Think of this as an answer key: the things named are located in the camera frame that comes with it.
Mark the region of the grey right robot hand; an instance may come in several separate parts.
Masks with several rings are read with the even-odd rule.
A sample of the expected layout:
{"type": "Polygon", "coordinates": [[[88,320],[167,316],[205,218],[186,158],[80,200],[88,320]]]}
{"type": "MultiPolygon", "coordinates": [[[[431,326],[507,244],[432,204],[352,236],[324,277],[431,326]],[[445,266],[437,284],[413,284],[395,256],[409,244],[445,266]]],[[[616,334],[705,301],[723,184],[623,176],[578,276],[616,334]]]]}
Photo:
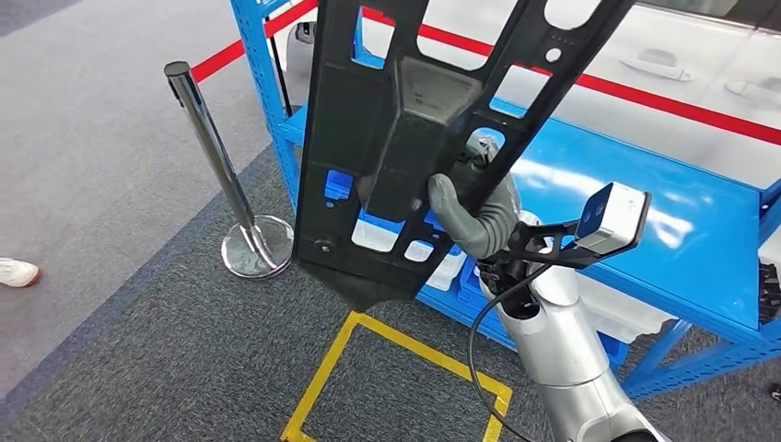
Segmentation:
{"type": "Polygon", "coordinates": [[[493,136],[472,134],[451,172],[435,174],[427,184],[429,205],[437,221],[453,242],[475,259],[502,250],[519,221],[520,199],[509,174],[474,215],[461,203],[469,185],[487,169],[498,150],[493,136]]]}

